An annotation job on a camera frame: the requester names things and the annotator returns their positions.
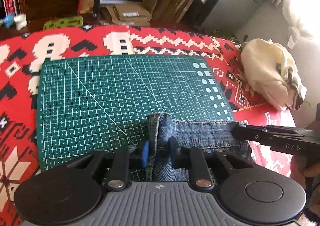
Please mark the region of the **blue denim shorts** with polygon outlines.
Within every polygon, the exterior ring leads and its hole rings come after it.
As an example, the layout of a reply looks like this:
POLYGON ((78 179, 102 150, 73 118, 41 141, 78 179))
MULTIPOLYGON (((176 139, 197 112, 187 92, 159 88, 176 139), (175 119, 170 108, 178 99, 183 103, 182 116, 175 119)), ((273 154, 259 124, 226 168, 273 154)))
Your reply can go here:
POLYGON ((246 140, 237 140, 232 129, 238 121, 219 120, 177 120, 168 113, 148 115, 149 160, 146 179, 149 181, 186 181, 187 169, 174 169, 170 160, 169 139, 176 138, 178 145, 198 147, 207 153, 227 151, 250 162, 252 149, 246 140))

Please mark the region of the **green cutting mat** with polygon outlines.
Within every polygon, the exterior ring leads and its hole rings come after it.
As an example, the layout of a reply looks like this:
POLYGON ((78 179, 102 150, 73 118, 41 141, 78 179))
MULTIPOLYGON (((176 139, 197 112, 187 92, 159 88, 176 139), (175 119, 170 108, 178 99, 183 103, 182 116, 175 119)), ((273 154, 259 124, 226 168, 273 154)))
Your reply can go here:
POLYGON ((233 121, 231 107, 203 57, 118 55, 43 64, 37 97, 41 171, 92 150, 114 152, 167 141, 149 132, 148 116, 233 121))

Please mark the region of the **grey refrigerator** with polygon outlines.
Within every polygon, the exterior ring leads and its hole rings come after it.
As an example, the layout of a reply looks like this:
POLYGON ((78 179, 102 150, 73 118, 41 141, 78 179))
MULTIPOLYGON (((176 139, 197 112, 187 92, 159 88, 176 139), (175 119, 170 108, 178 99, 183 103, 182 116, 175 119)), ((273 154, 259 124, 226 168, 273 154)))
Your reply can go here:
POLYGON ((265 0, 214 0, 200 29, 207 34, 232 36, 261 6, 265 0))

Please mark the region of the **red patterned tablecloth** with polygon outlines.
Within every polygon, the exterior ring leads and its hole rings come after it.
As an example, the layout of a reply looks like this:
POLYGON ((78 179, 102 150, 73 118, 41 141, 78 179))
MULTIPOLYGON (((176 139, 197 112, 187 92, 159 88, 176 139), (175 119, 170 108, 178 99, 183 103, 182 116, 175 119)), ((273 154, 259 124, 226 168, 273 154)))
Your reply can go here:
POLYGON ((119 51, 117 38, 129 53, 204 56, 236 120, 295 125, 291 112, 276 110, 246 83, 234 40, 163 27, 85 25, 20 34, 1 30, 1 225, 20 224, 14 192, 40 172, 36 100, 43 62, 111 54, 119 51))

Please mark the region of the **green plastic stool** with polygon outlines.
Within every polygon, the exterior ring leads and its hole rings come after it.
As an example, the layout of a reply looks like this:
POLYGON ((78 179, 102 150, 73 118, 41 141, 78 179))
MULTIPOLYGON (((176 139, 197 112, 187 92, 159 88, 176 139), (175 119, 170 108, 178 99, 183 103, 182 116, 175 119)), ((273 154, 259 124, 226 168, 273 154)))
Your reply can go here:
POLYGON ((83 25, 83 17, 81 15, 65 17, 50 20, 44 23, 43 30, 51 30, 55 28, 75 27, 83 25))

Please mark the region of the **white ceramic pet bowl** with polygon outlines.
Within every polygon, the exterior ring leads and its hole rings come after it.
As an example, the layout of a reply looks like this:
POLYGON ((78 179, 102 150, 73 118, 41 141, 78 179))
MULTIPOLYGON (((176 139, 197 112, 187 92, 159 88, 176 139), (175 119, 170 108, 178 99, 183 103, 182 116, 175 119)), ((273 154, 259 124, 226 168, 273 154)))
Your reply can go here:
POLYGON ((28 24, 26 14, 19 14, 14 17, 14 23, 16 25, 16 30, 20 31, 25 28, 28 24))

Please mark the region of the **blue ceramic pet bowl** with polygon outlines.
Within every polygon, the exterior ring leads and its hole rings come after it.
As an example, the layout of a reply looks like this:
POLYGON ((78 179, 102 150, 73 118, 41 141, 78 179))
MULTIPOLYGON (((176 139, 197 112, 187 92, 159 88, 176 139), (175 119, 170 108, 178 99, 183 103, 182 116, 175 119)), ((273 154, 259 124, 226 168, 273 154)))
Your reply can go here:
POLYGON ((5 18, 1 19, 1 25, 4 25, 5 28, 10 28, 15 24, 14 14, 9 13, 5 18))

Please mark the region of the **red sign board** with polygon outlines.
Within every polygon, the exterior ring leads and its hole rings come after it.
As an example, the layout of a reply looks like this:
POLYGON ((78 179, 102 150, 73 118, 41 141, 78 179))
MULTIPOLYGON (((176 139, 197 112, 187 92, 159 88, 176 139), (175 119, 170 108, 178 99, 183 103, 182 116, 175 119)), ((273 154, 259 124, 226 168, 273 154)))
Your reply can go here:
POLYGON ((18 15, 15 0, 3 0, 3 2, 4 2, 4 9, 5 9, 6 15, 11 13, 14 16, 18 15))

